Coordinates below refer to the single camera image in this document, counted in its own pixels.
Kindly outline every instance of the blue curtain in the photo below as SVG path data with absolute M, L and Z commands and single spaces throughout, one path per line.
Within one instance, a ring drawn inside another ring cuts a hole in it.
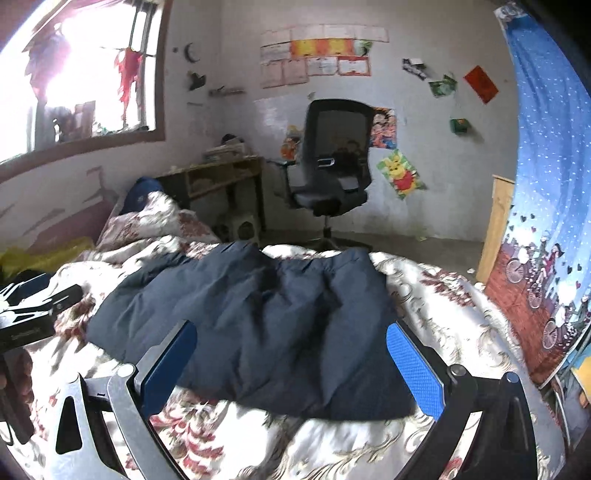
M 589 321 L 591 98 L 558 45 L 531 17 L 510 20 L 506 37 L 519 91 L 519 150 L 513 205 L 493 271 L 497 282 L 503 275 L 505 290 L 491 296 L 514 323 L 534 380 L 544 382 Z M 525 252 L 531 257 L 527 264 Z M 508 259 L 517 257 L 524 279 L 509 281 Z M 536 281 L 541 306 L 513 308 L 535 290 Z M 516 300 L 511 297 L 510 304 L 505 297 L 511 295 Z M 535 341 L 525 338 L 531 337 L 528 332 L 535 333 Z

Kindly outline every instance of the curtain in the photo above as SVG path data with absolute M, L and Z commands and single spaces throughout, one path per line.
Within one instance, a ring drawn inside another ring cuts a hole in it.
M 516 9 L 506 28 L 519 92 L 519 149 L 504 243 L 485 292 L 545 384 L 589 328 L 591 98 L 548 33 Z
M 31 87 L 38 100 L 45 101 L 47 86 L 62 71 L 70 54 L 70 45 L 61 32 L 56 30 L 56 25 L 87 9 L 111 7 L 123 1 L 62 1 L 37 24 L 33 37 L 25 48 L 29 52 L 25 75 L 31 75 Z

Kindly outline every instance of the bed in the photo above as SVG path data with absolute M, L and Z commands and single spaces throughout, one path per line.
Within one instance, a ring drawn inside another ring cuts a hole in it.
M 48 433 L 53 428 L 56 395 L 73 371 L 86 378 L 112 374 L 118 363 L 85 342 L 85 325 L 106 296 L 130 273 L 157 255 L 183 252 L 195 259 L 217 243 L 193 212 L 180 210 L 160 192 L 151 193 L 139 213 L 112 216 L 97 246 L 61 267 L 46 296 L 74 283 L 83 300 L 62 313 L 53 338 L 28 346 L 33 358 L 35 435 L 11 452 L 35 479 L 43 478 Z M 274 258 L 315 258 L 339 252 L 314 252 L 272 245 Z M 564 443 L 552 411 L 530 381 L 521 348 L 509 322 L 478 289 L 456 273 L 381 252 L 371 254 L 387 276 L 388 291 L 401 317 L 448 364 L 462 363 L 473 375 L 500 378 L 516 372 L 524 385 L 534 425 L 538 478 L 551 479 L 564 464 Z M 141 479 L 112 414 L 105 414 L 126 474 Z M 452 479 L 478 425 L 472 414 L 442 479 Z M 335 422 L 277 417 L 229 401 L 209 401 L 177 387 L 164 410 L 151 417 L 160 438 L 190 479 L 306 480 L 395 478 L 424 439 L 431 417 L 419 409 L 409 417 L 374 422 Z

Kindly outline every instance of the winnie the pooh poster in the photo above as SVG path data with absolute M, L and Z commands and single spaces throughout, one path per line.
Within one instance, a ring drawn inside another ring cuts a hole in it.
M 379 162 L 378 169 L 394 187 L 401 199 L 406 198 L 406 195 L 413 190 L 426 188 L 418 176 L 417 169 L 398 149 L 394 150 L 388 158 Z

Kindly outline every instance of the concrete floor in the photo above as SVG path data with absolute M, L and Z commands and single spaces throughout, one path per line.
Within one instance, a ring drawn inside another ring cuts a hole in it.
M 266 245 L 298 244 L 317 238 L 321 232 L 302 231 L 267 231 L 262 241 Z M 414 260 L 417 263 L 436 265 L 447 271 L 458 272 L 468 280 L 475 281 L 474 274 L 468 274 L 470 268 L 478 268 L 483 243 L 464 240 L 428 238 L 419 241 L 402 235 L 373 235 L 368 233 L 334 232 L 333 236 L 363 242 L 371 245 L 374 252 L 386 252 Z

